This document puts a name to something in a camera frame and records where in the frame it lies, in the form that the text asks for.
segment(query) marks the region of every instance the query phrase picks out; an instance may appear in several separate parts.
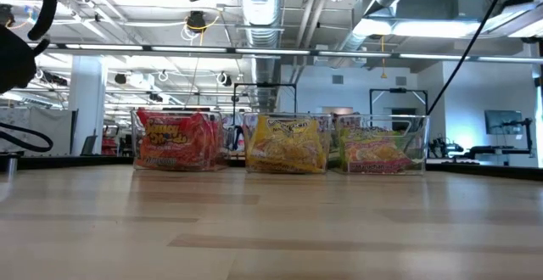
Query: wooden table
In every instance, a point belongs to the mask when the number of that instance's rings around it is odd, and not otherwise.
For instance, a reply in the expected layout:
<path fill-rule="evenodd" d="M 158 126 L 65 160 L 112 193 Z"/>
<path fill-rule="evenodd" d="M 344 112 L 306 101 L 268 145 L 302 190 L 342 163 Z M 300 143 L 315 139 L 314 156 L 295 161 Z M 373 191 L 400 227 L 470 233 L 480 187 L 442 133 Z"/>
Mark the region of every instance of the wooden table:
<path fill-rule="evenodd" d="M 543 279 L 543 184 L 428 172 L 0 178 L 0 279 Z"/>

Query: exposed ceiling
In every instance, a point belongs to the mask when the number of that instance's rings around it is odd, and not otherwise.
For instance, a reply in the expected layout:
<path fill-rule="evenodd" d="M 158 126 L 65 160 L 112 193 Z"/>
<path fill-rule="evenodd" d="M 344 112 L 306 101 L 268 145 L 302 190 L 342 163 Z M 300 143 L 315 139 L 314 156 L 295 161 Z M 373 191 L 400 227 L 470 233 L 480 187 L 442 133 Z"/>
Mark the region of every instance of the exposed ceiling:
<path fill-rule="evenodd" d="M 245 46 L 247 39 L 244 30 L 236 27 L 244 23 L 241 0 L 93 0 L 95 8 L 91 8 L 82 0 L 59 0 L 56 15 L 57 25 L 49 32 L 53 42 L 100 42 L 100 43 L 134 43 L 134 41 L 155 45 L 199 45 L 198 39 L 189 41 L 182 38 L 182 22 L 192 10 L 204 11 L 204 18 L 209 27 L 201 41 L 203 46 Z M 311 46 L 317 44 L 328 45 L 331 48 L 340 43 L 352 26 L 351 10 L 356 0 L 343 0 L 324 3 L 324 10 L 319 19 L 319 26 L 311 39 Z M 20 24 L 26 18 L 25 7 L 38 11 L 41 0 L 0 0 L 0 3 L 14 6 L 13 12 Z M 283 0 L 282 24 L 284 31 L 281 36 L 281 47 L 292 48 L 295 46 L 300 22 L 304 13 L 306 0 Z M 96 8 L 103 10 L 112 20 L 120 25 L 111 25 L 103 17 L 96 16 Z M 85 21 L 85 25 L 72 16 L 77 12 Z M 92 28 L 98 28 L 105 37 L 100 36 Z M 16 31 L 21 37 L 25 37 L 30 26 L 22 26 Z M 448 38 L 427 38 L 412 36 L 385 37 L 385 51 L 403 51 L 418 53 L 460 53 L 467 40 Z M 366 39 L 363 47 L 367 50 L 382 48 L 379 40 Z M 487 54 L 515 54 L 522 44 L 513 38 L 492 38 L 478 42 L 478 53 Z M 186 90 L 191 87 L 194 76 L 195 59 L 150 57 L 111 57 L 107 58 L 109 68 L 112 71 L 142 71 L 143 73 L 158 73 L 162 70 L 170 72 L 167 81 L 156 81 L 156 85 L 162 90 Z M 38 58 L 38 65 L 44 70 L 56 71 L 60 76 L 70 78 L 71 56 L 42 55 Z M 367 68 L 371 69 L 380 63 L 380 59 L 368 60 Z M 389 60 L 389 66 L 403 66 L 418 70 L 428 65 L 423 59 L 414 60 Z M 201 59 L 199 69 L 194 78 L 194 85 L 201 91 L 227 91 L 230 87 L 217 85 L 216 74 L 225 71 L 233 78 L 243 75 L 245 81 L 251 81 L 250 60 L 242 59 Z M 109 74 L 109 86 L 111 88 L 131 88 L 129 85 L 115 85 L 115 74 Z M 39 93 L 44 97 L 57 98 L 57 95 Z"/>

